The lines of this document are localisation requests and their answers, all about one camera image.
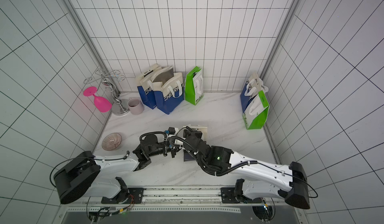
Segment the green white bag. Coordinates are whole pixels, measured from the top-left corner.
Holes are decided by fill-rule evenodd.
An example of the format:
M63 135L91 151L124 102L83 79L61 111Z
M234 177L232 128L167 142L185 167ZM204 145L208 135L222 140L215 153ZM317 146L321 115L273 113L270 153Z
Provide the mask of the green white bag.
M261 90L243 112L246 129L262 129L268 118L269 107L265 92Z
M196 66L186 76L185 82L185 100L193 105L204 96L204 78L203 70Z

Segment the blue Cheerful bag front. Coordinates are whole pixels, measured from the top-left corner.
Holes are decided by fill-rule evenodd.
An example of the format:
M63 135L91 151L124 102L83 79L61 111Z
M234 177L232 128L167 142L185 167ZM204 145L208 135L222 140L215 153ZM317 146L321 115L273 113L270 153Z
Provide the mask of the blue Cheerful bag front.
M155 109L157 106L155 101L155 94L151 87L152 76L156 71L161 69L162 68L159 65L154 64L150 67L149 70L136 77L137 88L142 103L151 109Z

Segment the blue cheerful bag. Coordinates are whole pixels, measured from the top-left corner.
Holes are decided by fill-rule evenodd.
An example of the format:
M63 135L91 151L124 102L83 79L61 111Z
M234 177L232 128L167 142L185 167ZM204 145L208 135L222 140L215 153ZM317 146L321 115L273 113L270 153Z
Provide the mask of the blue cheerful bag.
M142 103L151 109L155 109L157 106L155 101L155 94L151 87L152 76L156 71L161 69L162 68L159 65L154 64L150 67L149 70L136 77L137 88Z
M151 82L157 108L169 115L184 100L183 74L169 66L156 71Z

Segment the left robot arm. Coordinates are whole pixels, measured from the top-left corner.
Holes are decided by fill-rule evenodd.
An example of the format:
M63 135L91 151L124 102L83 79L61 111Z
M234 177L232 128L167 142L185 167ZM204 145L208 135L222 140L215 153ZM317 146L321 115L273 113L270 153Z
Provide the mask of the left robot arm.
M84 151L57 172L50 173L50 181L57 189L61 204L70 204L81 197L101 197L103 204L124 204L134 197L122 174L144 169L151 163L151 157L173 157L179 146L169 143L168 133L163 142L157 138L158 132L148 133L140 138L140 144L123 156L95 156Z

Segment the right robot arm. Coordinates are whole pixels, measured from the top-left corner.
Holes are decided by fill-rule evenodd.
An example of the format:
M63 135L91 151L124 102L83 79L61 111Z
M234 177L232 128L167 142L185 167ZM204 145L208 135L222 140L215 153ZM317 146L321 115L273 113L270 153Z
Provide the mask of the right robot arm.
M252 160L228 148L209 146L202 136L200 131L186 128L183 147L205 173L215 177L240 175L241 196L247 199L280 198L292 207L310 209L309 184L302 164L279 165Z

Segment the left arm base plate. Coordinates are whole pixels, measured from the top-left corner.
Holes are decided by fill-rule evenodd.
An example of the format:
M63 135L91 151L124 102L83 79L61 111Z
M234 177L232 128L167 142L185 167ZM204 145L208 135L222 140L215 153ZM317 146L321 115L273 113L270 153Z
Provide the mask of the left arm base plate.
M134 204L141 204L144 196L144 188L128 188L126 190L120 190L120 192L113 198L103 197L102 204L119 204L125 205L133 202Z

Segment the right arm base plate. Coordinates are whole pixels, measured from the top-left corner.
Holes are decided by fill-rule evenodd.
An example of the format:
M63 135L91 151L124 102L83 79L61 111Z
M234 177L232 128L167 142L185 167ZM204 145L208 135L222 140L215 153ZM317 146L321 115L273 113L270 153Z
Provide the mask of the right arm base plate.
M235 187L229 187L229 188L221 188L221 200L223 204L261 204L262 199L261 198L255 198L253 200L240 195L236 194Z

